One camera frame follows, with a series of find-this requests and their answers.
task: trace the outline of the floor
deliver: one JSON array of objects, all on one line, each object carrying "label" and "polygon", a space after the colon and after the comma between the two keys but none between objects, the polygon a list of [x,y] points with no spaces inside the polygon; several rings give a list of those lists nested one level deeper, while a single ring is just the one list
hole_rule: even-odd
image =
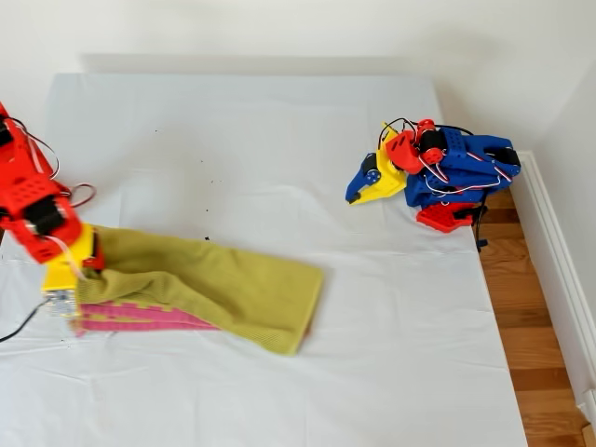
[{"label": "floor", "polygon": [[509,191],[490,196],[481,225],[486,276],[530,447],[584,447],[561,350]]}]

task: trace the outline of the white table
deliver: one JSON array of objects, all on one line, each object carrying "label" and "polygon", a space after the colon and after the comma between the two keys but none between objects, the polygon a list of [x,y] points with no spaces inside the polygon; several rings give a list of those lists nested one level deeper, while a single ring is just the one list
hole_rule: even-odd
[{"label": "white table", "polygon": [[[440,118],[420,77],[59,75],[46,138],[88,222],[301,259],[326,285],[295,358],[225,332],[90,333],[41,312],[0,345],[0,445],[524,446],[469,229],[403,194],[348,207],[380,123]],[[0,249],[0,330],[43,268]]]}]

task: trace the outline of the cable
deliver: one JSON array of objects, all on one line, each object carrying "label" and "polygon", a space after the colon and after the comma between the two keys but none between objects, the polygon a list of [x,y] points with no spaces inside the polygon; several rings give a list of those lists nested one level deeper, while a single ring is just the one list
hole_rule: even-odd
[{"label": "cable", "polygon": [[474,189],[474,188],[478,188],[478,189],[484,189],[484,188],[490,188],[491,186],[498,186],[499,184],[501,184],[501,177],[497,175],[497,176],[496,176],[496,179],[497,179],[497,183],[489,183],[489,184],[473,184],[473,185],[471,185],[471,186],[467,186],[467,187],[465,187],[465,188],[461,188],[461,189],[456,189],[456,190],[454,190],[454,191],[441,191],[440,189],[435,189],[435,188],[433,188],[432,186],[430,186],[430,185],[428,184],[428,178],[427,178],[427,176],[425,175],[425,182],[427,183],[427,187],[428,187],[428,189],[430,189],[431,191],[433,191],[433,192],[435,192],[435,193],[442,194],[442,196],[440,196],[440,197],[446,196],[446,195],[448,195],[448,194],[459,194],[459,193],[462,193],[462,192],[464,192],[464,191],[467,191],[468,189]]},{"label": "cable", "polygon": [[[4,119],[10,119],[12,121],[14,121],[15,123],[17,123],[17,125],[19,125],[21,127],[21,129],[25,132],[25,134],[27,135],[27,144],[29,145],[29,148],[31,149],[31,157],[34,161],[34,165],[35,168],[37,169],[37,171],[39,173],[44,173],[43,168],[41,166],[41,163],[39,161],[39,156],[37,155],[37,151],[35,150],[34,146],[31,144],[31,139],[35,140],[36,142],[39,142],[40,144],[43,144],[53,155],[54,158],[56,159],[56,168],[53,170],[53,172],[50,174],[49,179],[53,180],[56,178],[56,176],[58,175],[58,173],[60,172],[60,159],[58,158],[58,155],[56,154],[56,151],[54,151],[54,149],[52,149],[49,144],[47,144],[46,142],[44,142],[42,139],[37,138],[35,135],[33,135],[25,126],[25,124],[20,121],[18,118],[14,118],[12,116],[4,116]],[[87,187],[91,190],[89,196],[83,200],[79,200],[78,202],[72,204],[73,208],[77,208],[80,207],[81,205],[85,205],[86,203],[88,203],[93,197],[95,197],[97,195],[97,188],[95,186],[93,186],[90,183],[79,183],[77,185],[75,185],[73,187],[72,190],[70,190],[68,193],[61,193],[63,196],[67,196],[67,197],[71,197],[75,194],[75,191],[80,188],[80,187]]]},{"label": "cable", "polygon": [[481,252],[481,220],[482,220],[482,215],[484,214],[484,207],[486,204],[486,197],[488,196],[488,190],[484,190],[484,194],[482,194],[482,202],[481,202],[481,211],[480,214],[478,215],[478,219],[476,220],[476,250],[478,250],[478,253]]},{"label": "cable", "polygon": [[[472,158],[474,158],[475,160],[478,161],[484,161],[486,163],[488,163],[488,160],[485,160],[484,158],[477,156],[476,154],[472,154],[471,152],[466,152],[466,154],[468,156],[471,156]],[[511,177],[509,177],[505,172],[503,172],[502,169],[500,169],[499,167],[493,165],[494,170],[496,170],[505,180],[507,180],[509,183],[513,182],[513,179],[511,179]]]},{"label": "cable", "polygon": [[93,197],[97,195],[97,188],[95,186],[93,186],[91,183],[78,183],[75,186],[73,186],[73,189],[70,189],[68,191],[61,191],[60,194],[62,196],[71,198],[75,195],[75,192],[82,187],[89,188],[91,192],[89,193],[89,196],[87,198],[84,198],[83,200],[79,200],[78,202],[71,204],[73,208],[77,208],[81,205],[85,205],[87,202],[89,202]]},{"label": "cable", "polygon": [[[416,126],[418,126],[418,123],[416,123],[415,121],[412,121],[412,124],[415,124]],[[459,130],[461,132],[465,132],[468,135],[474,135],[472,132],[470,132],[467,129],[459,128],[458,126],[449,126],[447,124],[435,124],[435,128],[455,129],[455,130]]]},{"label": "cable", "polygon": [[68,264],[71,267],[71,270],[73,271],[73,273],[81,280],[86,281],[87,278],[85,277],[85,275],[83,275],[83,272],[81,271],[80,268],[78,268],[78,265],[76,265],[75,260],[73,259],[73,254],[71,253],[71,250],[68,248],[68,246],[64,243],[64,241],[62,241],[62,239],[59,239],[57,237],[54,236],[43,236],[46,239],[51,240],[52,242],[54,242],[56,245],[58,245],[60,247],[60,250],[62,250],[62,252],[64,253],[64,256],[66,256],[66,261],[68,262]]},{"label": "cable", "polygon": [[17,335],[20,331],[22,331],[22,328],[24,328],[25,325],[29,322],[29,320],[34,317],[34,315],[37,313],[37,311],[39,310],[39,308],[42,305],[45,305],[48,301],[49,301],[49,299],[46,299],[43,302],[41,302],[40,304],[38,304],[36,307],[34,307],[34,310],[31,311],[31,313],[20,324],[20,326],[17,328],[17,330],[15,330],[14,332],[11,332],[9,335],[5,335],[4,337],[0,338],[0,343],[5,342],[6,340],[10,340],[12,337],[14,337],[15,335]]},{"label": "cable", "polygon": [[441,173],[441,175],[443,177],[441,177],[437,172],[435,172],[427,163],[425,160],[422,159],[421,156],[418,156],[418,159],[420,160],[420,162],[425,165],[425,168],[428,169],[428,171],[434,175],[435,177],[437,177],[439,180],[441,180],[443,183],[448,183],[449,182],[449,178],[447,176],[445,176],[445,174]]},{"label": "cable", "polygon": [[4,119],[10,119],[11,121],[14,121],[25,132],[25,134],[27,135],[27,144],[29,145],[29,148],[31,149],[31,157],[34,160],[35,168],[37,169],[37,172],[39,172],[41,174],[44,173],[44,170],[42,169],[41,163],[39,162],[39,157],[37,156],[37,151],[35,151],[35,148],[31,144],[31,139],[33,139],[37,142],[40,142],[41,144],[46,146],[47,149],[50,150],[50,152],[54,155],[54,158],[56,158],[56,168],[53,170],[53,172],[51,173],[49,178],[51,180],[54,177],[56,177],[58,175],[58,172],[60,171],[60,159],[56,155],[56,152],[51,147],[49,147],[49,145],[47,143],[45,143],[43,140],[41,140],[40,138],[37,138],[31,132],[29,132],[29,130],[27,129],[27,126],[25,126],[25,124],[22,121],[20,121],[19,119],[14,118],[12,116],[4,116]]},{"label": "cable", "polygon": [[398,118],[398,119],[394,119],[393,121],[391,121],[388,124],[385,124],[385,127],[383,128],[383,130],[381,130],[381,133],[379,133],[379,143],[377,144],[377,150],[381,149],[381,142],[383,142],[383,134],[385,133],[385,131],[387,129],[389,129],[391,127],[392,124],[397,123],[398,121],[403,121],[404,125],[405,123],[408,123],[408,125],[412,128],[413,130],[413,137],[414,140],[416,140],[416,127],[414,126],[415,123],[413,123],[412,121],[410,121],[408,118]]}]

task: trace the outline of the white baseboard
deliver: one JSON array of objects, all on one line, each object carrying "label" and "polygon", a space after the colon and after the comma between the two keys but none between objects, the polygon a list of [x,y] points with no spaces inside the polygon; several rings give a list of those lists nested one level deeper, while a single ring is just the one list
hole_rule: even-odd
[{"label": "white baseboard", "polygon": [[530,257],[540,279],[550,319],[576,403],[596,425],[596,326],[534,154],[518,153],[521,174],[511,186]]}]

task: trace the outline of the yellow plastic part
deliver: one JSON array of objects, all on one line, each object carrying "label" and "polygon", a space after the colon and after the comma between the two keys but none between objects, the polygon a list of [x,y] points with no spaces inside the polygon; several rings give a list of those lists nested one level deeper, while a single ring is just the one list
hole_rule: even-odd
[{"label": "yellow plastic part", "polygon": [[[81,236],[68,248],[72,262],[80,269],[83,261],[93,254],[93,227],[83,223]],[[48,291],[73,291],[76,289],[78,277],[73,272],[69,257],[62,253],[46,263],[47,272],[43,292]]]},{"label": "yellow plastic part", "polygon": [[364,203],[377,198],[391,197],[406,187],[406,173],[398,170],[387,155],[386,142],[396,137],[398,133],[391,127],[387,128],[387,134],[381,141],[380,147],[376,150],[376,167],[381,172],[381,178],[375,184],[360,190],[360,197],[356,203]]}]

